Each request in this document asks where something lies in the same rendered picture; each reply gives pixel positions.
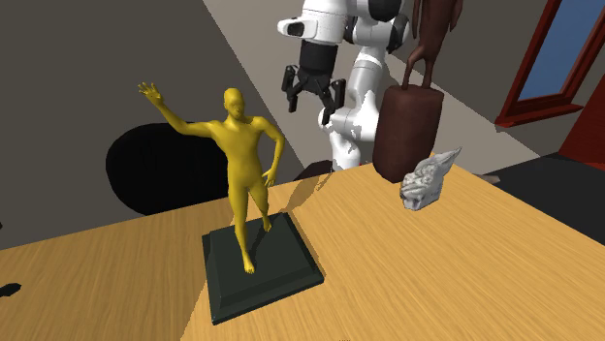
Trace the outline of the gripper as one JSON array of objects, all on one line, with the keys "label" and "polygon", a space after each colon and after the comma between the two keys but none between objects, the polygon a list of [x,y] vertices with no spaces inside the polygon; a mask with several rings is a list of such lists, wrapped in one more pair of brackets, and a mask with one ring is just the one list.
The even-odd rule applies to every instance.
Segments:
[{"label": "gripper", "polygon": [[[331,82],[337,50],[338,46],[335,45],[320,45],[302,40],[299,70],[296,65],[288,65],[281,84],[290,113],[297,110],[298,96],[302,88],[311,93],[320,93],[324,105],[322,125],[327,125],[330,116],[344,106],[346,80],[340,78]],[[296,76],[303,85],[295,83]]]}]

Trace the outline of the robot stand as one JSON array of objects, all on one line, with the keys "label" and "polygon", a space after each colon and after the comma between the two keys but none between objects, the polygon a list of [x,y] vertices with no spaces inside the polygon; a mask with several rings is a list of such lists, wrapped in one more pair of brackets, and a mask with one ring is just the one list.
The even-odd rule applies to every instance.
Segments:
[{"label": "robot stand", "polygon": [[325,173],[332,172],[333,161],[323,160],[309,164],[296,178],[295,181],[318,176]]}]

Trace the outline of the yellow human figure on dark base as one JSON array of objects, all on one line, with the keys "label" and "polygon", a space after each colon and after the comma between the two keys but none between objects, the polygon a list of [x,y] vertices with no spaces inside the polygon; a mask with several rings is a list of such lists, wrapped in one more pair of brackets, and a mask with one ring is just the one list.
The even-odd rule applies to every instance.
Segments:
[{"label": "yellow human figure on dark base", "polygon": [[234,223],[203,237],[211,321],[218,325],[323,283],[324,276],[293,219],[286,212],[269,213],[269,188],[276,166],[263,170],[258,141],[275,143],[273,159],[281,158],[285,138],[266,118],[247,116],[236,88],[224,93],[225,120],[187,123],[164,103],[153,84],[139,90],[178,133],[211,138],[227,159],[228,201]]}]

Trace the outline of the dark brown sculpture on cylinder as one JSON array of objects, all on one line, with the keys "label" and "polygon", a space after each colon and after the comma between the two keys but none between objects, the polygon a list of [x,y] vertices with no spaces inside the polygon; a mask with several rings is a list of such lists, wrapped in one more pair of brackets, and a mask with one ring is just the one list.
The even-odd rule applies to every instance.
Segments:
[{"label": "dark brown sculpture on cylinder", "polygon": [[375,170],[401,182],[433,150],[444,93],[431,87],[444,38],[458,24],[464,0],[414,0],[412,36],[418,41],[400,85],[383,96],[372,153]]}]

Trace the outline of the red framed window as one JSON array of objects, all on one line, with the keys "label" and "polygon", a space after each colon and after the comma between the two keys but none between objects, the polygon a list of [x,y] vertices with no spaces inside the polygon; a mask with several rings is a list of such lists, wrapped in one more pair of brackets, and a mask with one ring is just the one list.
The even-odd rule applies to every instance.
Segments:
[{"label": "red framed window", "polygon": [[501,113],[508,128],[582,109],[573,103],[605,45],[605,0],[548,0]]}]

